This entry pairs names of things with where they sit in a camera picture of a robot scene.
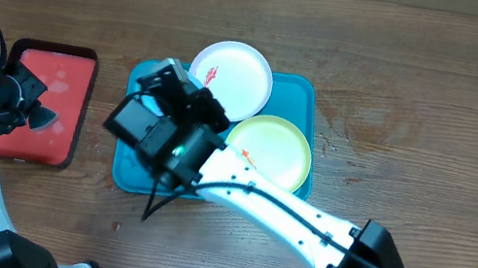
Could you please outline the dark green sponge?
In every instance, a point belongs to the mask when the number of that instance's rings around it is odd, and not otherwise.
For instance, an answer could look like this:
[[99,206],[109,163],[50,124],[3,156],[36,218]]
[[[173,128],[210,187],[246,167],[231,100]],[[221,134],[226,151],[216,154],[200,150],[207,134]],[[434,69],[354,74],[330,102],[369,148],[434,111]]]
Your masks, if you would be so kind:
[[30,110],[27,120],[31,130],[44,130],[58,121],[58,115],[47,107],[36,106]]

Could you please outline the white plate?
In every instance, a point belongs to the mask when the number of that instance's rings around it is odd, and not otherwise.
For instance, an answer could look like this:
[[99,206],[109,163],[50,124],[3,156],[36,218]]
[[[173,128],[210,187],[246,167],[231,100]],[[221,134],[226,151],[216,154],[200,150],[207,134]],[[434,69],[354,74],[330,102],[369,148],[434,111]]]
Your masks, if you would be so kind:
[[189,72],[212,92],[231,122],[256,115],[272,94],[273,72],[267,60],[244,43],[208,46],[192,60]]

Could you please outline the yellow-green plate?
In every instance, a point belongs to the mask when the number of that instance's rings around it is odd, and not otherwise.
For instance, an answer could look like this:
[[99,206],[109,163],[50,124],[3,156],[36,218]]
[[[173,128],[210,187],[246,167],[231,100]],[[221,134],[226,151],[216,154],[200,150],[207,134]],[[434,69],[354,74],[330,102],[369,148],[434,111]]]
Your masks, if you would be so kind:
[[312,152],[301,130],[277,116],[241,121],[226,141],[268,180],[294,193],[309,177]]

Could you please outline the light blue plate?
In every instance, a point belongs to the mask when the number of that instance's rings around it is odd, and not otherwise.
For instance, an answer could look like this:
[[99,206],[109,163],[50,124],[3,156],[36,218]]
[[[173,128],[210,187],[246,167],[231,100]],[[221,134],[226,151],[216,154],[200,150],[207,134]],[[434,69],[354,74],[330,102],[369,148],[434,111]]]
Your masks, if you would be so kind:
[[141,101],[146,108],[158,116],[178,118],[188,103],[190,94],[203,88],[202,83],[187,73],[184,68],[175,68],[147,61],[141,64]]

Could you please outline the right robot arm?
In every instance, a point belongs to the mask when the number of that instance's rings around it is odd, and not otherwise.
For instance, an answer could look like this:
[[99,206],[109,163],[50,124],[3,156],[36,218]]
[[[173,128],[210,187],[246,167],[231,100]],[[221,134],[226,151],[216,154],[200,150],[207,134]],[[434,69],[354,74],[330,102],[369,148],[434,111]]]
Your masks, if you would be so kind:
[[104,127],[175,195],[232,209],[288,245],[310,268],[404,268],[390,231],[336,218],[271,183],[221,134],[229,121],[207,88],[167,58],[139,80]]

